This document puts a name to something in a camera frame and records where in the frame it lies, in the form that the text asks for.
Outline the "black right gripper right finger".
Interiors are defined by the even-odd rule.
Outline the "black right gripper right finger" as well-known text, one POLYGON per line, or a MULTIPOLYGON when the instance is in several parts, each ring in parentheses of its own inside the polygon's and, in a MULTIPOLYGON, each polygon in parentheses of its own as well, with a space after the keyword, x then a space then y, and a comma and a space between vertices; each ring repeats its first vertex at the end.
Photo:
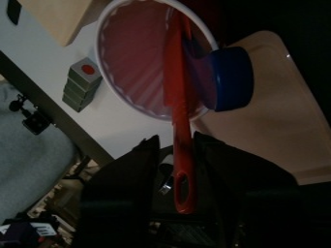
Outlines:
POLYGON ((302 197, 294 176, 265 158, 194 134, 227 248, 301 248, 302 197))

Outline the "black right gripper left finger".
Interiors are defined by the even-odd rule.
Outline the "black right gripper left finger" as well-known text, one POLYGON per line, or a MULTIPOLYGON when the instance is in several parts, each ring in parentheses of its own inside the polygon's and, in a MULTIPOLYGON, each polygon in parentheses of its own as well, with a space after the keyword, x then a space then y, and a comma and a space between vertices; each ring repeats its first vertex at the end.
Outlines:
POLYGON ((78 248, 146 248, 159 136, 145 139, 85 186, 78 248))

